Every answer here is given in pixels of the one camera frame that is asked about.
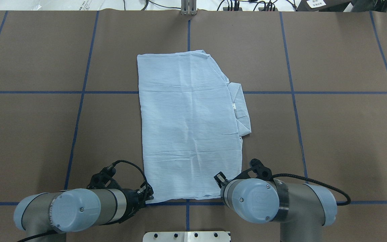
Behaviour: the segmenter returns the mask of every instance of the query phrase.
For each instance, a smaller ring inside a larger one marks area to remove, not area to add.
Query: metal bracket
[[[230,242],[228,231],[148,232],[143,242]]]
[[[181,15],[196,15],[197,0],[181,0]]]

